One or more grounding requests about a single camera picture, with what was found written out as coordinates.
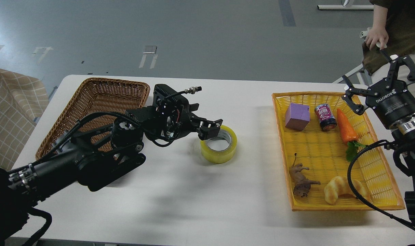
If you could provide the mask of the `person's hand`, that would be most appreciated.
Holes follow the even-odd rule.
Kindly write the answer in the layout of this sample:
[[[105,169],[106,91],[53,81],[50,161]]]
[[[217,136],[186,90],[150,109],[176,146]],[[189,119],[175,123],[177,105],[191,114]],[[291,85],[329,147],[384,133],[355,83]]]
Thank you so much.
[[[369,50],[373,50],[379,44],[379,49],[382,50],[387,48],[388,39],[389,35],[384,26],[373,26],[367,33],[365,44]]]

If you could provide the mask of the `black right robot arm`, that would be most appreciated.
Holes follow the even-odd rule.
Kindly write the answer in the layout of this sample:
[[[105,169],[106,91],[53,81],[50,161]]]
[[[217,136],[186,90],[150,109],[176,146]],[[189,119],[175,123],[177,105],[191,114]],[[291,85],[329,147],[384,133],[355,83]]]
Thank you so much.
[[[380,52],[389,62],[387,76],[367,89],[355,88],[343,76],[348,88],[342,98],[357,115],[362,115],[368,108],[372,109],[384,128],[392,131],[394,141],[379,140],[359,151],[348,166],[347,179],[356,199],[415,231],[415,98],[408,91],[408,84],[398,79],[399,68],[406,66],[410,71],[407,76],[409,84],[415,84],[415,64],[409,56],[388,55],[385,49]],[[413,190],[404,195],[409,221],[376,207],[354,187],[351,178],[354,163],[360,156],[377,147],[393,150],[392,158],[396,167],[412,179]]]

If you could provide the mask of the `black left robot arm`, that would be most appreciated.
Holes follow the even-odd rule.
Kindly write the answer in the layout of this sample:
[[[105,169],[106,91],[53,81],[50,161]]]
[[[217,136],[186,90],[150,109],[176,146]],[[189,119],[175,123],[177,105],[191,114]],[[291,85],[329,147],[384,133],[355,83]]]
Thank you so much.
[[[24,245],[31,246],[43,236],[52,216],[36,209],[39,201],[74,182],[98,191],[141,166],[146,160],[142,153],[144,137],[159,147],[192,132],[200,140],[217,137],[223,120],[196,116],[199,104],[190,104],[184,97],[201,89],[196,86],[177,92],[156,84],[151,106],[125,113],[88,114],[40,159],[9,171],[0,168],[0,246],[21,230],[31,215],[42,217],[45,223]]]

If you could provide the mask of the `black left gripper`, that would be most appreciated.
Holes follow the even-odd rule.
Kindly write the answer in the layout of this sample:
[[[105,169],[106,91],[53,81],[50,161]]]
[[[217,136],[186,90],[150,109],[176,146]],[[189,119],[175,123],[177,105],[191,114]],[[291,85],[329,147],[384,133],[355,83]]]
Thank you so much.
[[[210,121],[193,114],[198,104],[190,104],[184,94],[195,94],[201,86],[192,86],[177,92],[166,84],[156,84],[151,106],[128,109],[127,115],[136,123],[144,135],[152,142],[163,140],[168,145],[173,141],[195,132],[200,140],[217,137],[223,119]]]

